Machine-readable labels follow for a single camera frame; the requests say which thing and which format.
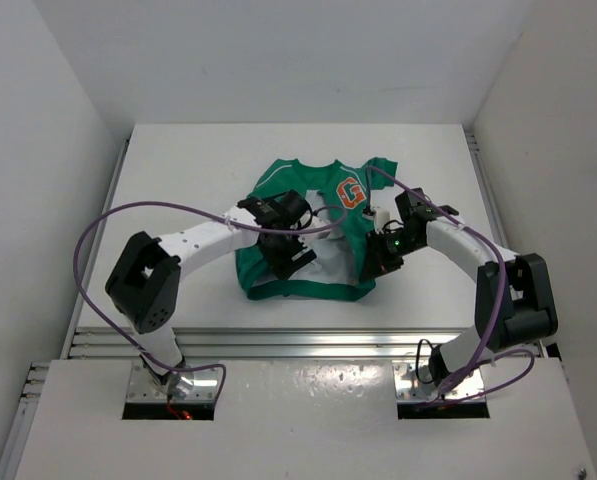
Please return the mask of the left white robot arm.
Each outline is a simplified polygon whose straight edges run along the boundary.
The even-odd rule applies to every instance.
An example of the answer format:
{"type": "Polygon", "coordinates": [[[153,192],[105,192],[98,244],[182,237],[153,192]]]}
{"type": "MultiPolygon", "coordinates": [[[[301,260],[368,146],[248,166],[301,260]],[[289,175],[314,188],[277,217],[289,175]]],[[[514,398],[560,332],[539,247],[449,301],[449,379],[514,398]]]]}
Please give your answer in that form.
{"type": "Polygon", "coordinates": [[[167,235],[132,235],[105,285],[105,292],[126,318],[138,342],[145,367],[156,385],[172,392],[186,366],[168,322],[176,309],[179,286],[204,265],[241,249],[256,246],[281,280],[316,258],[315,240],[328,233],[309,203],[290,190],[279,198],[249,197],[217,221],[167,235]]]}

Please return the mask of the green jacket with orange G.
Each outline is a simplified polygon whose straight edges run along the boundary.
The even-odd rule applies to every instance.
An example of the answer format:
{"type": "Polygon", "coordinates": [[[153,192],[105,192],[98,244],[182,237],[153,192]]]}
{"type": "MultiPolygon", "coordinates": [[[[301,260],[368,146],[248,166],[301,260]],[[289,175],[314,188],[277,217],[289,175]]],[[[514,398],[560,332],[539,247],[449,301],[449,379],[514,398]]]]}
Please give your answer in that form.
{"type": "Polygon", "coordinates": [[[374,168],[394,177],[398,163],[374,157],[360,167],[338,160],[313,167],[297,159],[278,159],[262,174],[250,193],[252,196],[264,198],[294,190],[312,209],[337,206],[345,209],[347,217],[325,238],[311,245],[316,258],[287,280],[272,273],[258,247],[238,250],[236,275],[248,299],[297,296],[354,302],[375,288],[375,281],[359,280],[367,252],[365,235],[373,229],[373,221],[363,215],[363,209],[372,191],[392,187],[394,182],[374,172],[374,168]]]}

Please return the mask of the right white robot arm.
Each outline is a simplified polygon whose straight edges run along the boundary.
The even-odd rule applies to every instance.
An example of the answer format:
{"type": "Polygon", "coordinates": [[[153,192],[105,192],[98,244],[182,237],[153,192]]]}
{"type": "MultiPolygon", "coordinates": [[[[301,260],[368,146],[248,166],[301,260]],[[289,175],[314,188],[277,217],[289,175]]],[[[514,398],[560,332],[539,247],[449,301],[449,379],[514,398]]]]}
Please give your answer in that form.
{"type": "Polygon", "coordinates": [[[395,199],[399,220],[372,215],[360,278],[400,269],[405,256],[429,248],[449,259],[475,284],[474,324],[433,347],[424,381],[439,394],[455,387],[495,354],[553,336],[559,326],[546,260],[501,247],[467,226],[449,205],[434,206],[421,189],[395,199]]]}

